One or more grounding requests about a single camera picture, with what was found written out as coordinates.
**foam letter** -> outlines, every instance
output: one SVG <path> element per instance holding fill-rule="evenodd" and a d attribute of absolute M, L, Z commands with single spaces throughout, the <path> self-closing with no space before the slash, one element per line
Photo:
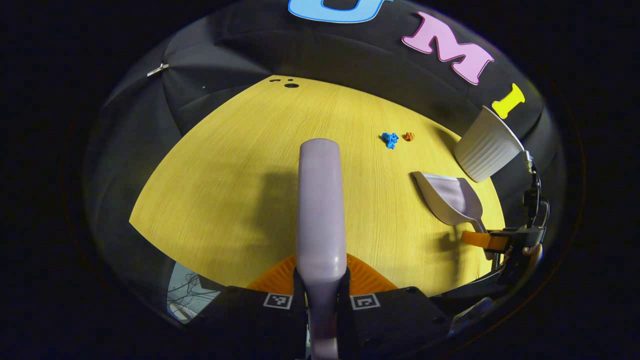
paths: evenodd
<path fill-rule="evenodd" d="M 365 22 L 373 19 L 385 1 L 393 0 L 358 0 L 351 10 L 328 8 L 323 0 L 289 0 L 289 12 L 295 16 L 326 22 Z"/>
<path fill-rule="evenodd" d="M 517 104 L 524 102 L 524 94 L 518 88 L 518 85 L 511 84 L 511 92 L 500 101 L 494 101 L 491 107 L 495 110 L 499 117 L 506 119 L 509 111 L 513 110 Z"/>
<path fill-rule="evenodd" d="M 422 24 L 412 37 L 403 37 L 402 41 L 425 54 L 431 54 L 433 49 L 430 43 L 436 38 L 438 57 L 440 61 L 449 61 L 464 56 L 464 59 L 453 63 L 451 67 L 460 76 L 473 85 L 478 85 L 478 77 L 493 57 L 482 47 L 475 44 L 458 44 L 451 28 L 444 22 L 433 16 L 418 12 L 422 17 Z"/>

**white paper cup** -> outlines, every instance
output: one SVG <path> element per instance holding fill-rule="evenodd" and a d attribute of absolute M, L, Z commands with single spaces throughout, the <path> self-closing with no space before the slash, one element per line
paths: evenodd
<path fill-rule="evenodd" d="M 524 151 L 522 143 L 498 115 L 486 106 L 456 144 L 453 153 L 460 167 L 481 182 Z"/>

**wood grain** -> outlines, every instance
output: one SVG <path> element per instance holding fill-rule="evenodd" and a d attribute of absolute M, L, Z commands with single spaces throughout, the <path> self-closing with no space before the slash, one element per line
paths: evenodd
<path fill-rule="evenodd" d="M 380 138 L 407 131 L 415 139 L 395 150 Z M 460 137 L 390 101 L 303 78 L 271 76 L 204 118 L 158 165 L 130 222 L 193 271 L 246 286 L 295 253 L 298 155 L 311 138 L 340 145 L 349 253 L 427 295 L 489 271 L 482 249 L 460 242 L 470 224 L 439 221 L 410 176 L 466 177 L 485 226 L 503 228 L 491 180 L 473 182 L 452 155 Z"/>

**letter m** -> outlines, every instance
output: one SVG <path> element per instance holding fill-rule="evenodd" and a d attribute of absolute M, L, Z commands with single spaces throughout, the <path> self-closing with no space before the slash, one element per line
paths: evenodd
<path fill-rule="evenodd" d="M 464 56 L 464 59 L 453 63 L 451 67 L 465 80 L 478 85 L 480 73 L 489 61 L 493 61 L 493 57 L 478 45 L 458 44 L 447 24 L 424 12 L 418 14 L 422 17 L 418 31 L 412 37 L 403 37 L 402 41 L 422 53 L 431 54 L 433 49 L 429 45 L 435 38 L 440 61 Z"/>

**wooden tabletop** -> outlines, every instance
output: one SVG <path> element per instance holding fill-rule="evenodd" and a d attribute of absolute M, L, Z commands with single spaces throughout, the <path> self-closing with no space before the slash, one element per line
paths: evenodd
<path fill-rule="evenodd" d="M 402 139 L 407 131 L 414 141 Z M 401 137 L 394 150 L 384 132 Z M 312 138 L 340 145 L 350 254 L 396 286 L 418 286 L 426 295 L 490 270 L 482 249 L 460 242 L 471 225 L 439 221 L 410 175 L 467 178 L 485 226 L 502 229 L 491 180 L 473 182 L 452 155 L 458 135 L 371 94 L 289 76 L 251 86 L 187 133 L 148 180 L 130 222 L 191 270 L 247 286 L 295 254 L 298 156 Z"/>

